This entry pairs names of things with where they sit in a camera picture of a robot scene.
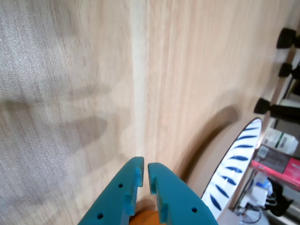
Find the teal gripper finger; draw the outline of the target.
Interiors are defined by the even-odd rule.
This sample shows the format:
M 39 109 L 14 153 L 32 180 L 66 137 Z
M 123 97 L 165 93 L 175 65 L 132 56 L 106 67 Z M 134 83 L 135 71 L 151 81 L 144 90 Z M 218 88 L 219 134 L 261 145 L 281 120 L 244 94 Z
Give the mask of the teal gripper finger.
M 216 225 L 210 209 L 176 174 L 161 163 L 148 164 L 150 193 L 156 196 L 159 222 L 166 225 Z
M 135 214 L 137 190 L 143 186 L 144 158 L 131 158 L 83 216 L 80 225 L 127 225 Z

